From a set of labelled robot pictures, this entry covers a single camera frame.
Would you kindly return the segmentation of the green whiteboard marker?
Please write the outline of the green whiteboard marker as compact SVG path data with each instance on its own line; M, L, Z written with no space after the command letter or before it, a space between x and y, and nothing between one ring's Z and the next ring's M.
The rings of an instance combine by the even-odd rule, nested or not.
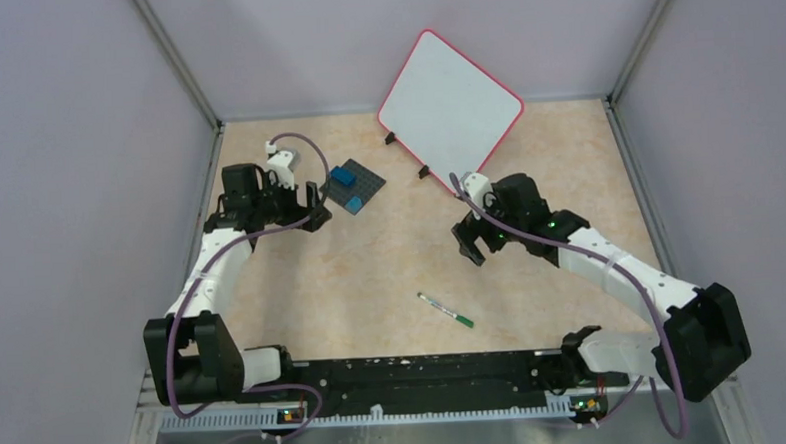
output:
M422 292L417 292L416 296L417 296L418 299L423 300L428 305L436 308L438 311L440 311L443 314L445 314L446 316L452 318L453 320L455 320L456 322L460 323L461 325L464 325L465 327L467 327L469 329L473 329L475 327L475 323L471 319L468 319L467 317L465 317L465 316L463 316L463 315L461 315L461 314L459 314L459 313L457 313L455 311L451 311L450 309L448 309L447 307L445 307L443 304L441 304L437 300L433 299L432 297L427 296L427 295L423 294Z

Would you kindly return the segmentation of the pink framed whiteboard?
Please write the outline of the pink framed whiteboard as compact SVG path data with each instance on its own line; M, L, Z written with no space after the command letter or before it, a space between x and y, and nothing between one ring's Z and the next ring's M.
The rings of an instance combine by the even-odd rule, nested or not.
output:
M446 190L480 171L522 116L524 101L432 29L416 39L377 112Z

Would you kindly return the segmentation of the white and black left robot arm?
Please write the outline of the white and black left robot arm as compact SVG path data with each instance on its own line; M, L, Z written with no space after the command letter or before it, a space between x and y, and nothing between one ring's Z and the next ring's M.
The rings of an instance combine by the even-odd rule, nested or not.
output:
M204 224L181 294L163 317L143 328L155 392L178 417L192 417L211 403L237 402L256 385L279 401L295 391L297 375L285 366L287 351L239 349L222 318L261 237L290 229L313 232L331 219L316 183L307 183L306 202L299 203L295 163L291 152L283 152L264 166L223 169L223 193Z

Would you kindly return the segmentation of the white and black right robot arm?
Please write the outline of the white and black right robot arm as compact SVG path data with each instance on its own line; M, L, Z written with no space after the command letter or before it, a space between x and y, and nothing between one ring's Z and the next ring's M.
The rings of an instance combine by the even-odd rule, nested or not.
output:
M493 183L481 173L450 176L469 211L452 229L459 252L476 265L511 243L568 271L651 323L648 332L590 326L562 342L566 380L588 386L601 373L664 382L683 399L701 402L752 355L737 299L719 283L699 287L621 249L568 209L553 211L524 173Z

